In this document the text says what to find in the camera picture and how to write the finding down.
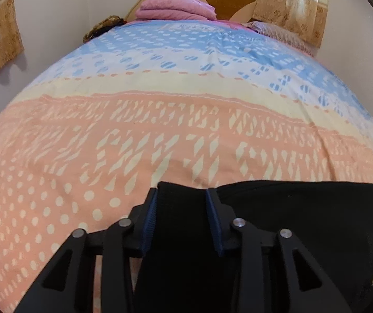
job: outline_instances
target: pink towel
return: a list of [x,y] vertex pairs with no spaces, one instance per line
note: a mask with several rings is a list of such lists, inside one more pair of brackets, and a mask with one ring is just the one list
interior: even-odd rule
[[208,20],[204,16],[176,9],[137,9],[135,16],[144,20]]
[[216,20],[215,8],[199,0],[145,0],[141,9],[175,9],[204,16],[208,20]]

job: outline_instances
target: silver bolt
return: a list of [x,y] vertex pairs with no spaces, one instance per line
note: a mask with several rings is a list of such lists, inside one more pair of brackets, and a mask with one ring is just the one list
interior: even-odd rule
[[233,220],[233,225],[236,227],[243,227],[246,224],[246,220],[242,218],[235,218]]
[[74,238],[80,238],[80,237],[83,236],[83,234],[85,234],[85,231],[84,231],[83,229],[81,229],[81,228],[78,228],[77,230],[74,230],[74,231],[72,232],[72,236],[73,236]]
[[131,220],[129,218],[121,219],[118,224],[120,227],[128,227],[131,225]]
[[279,234],[281,234],[281,237],[285,239],[289,239],[292,236],[292,232],[287,228],[281,229]]

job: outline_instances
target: patterned bedspread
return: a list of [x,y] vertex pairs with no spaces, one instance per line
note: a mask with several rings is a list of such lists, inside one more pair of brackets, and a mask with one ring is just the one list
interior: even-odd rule
[[0,115],[0,309],[72,230],[107,228],[158,181],[254,179],[373,183],[373,119],[332,72],[262,35],[197,21],[111,30]]

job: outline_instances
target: black cloth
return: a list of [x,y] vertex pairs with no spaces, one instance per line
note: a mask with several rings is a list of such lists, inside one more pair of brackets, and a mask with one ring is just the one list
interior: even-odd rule
[[[253,181],[217,188],[262,230],[292,230],[360,312],[373,280],[373,184]],[[160,183],[156,228],[135,291],[136,312],[230,312],[238,259],[219,258],[205,190]]]

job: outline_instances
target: ribbed blue pad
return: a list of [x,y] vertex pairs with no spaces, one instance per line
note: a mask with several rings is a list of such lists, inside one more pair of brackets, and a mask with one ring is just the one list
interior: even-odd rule
[[153,240],[153,234],[156,227],[156,202],[158,192],[156,191],[150,203],[149,211],[147,212],[146,219],[143,227],[142,247],[143,255],[148,252]]
[[222,243],[222,236],[221,236],[221,226],[220,220],[218,218],[216,209],[211,199],[210,192],[207,190],[205,193],[206,197],[206,208],[207,208],[207,216],[208,222],[210,224],[211,235],[213,237],[214,248],[219,256],[224,254],[224,248]]

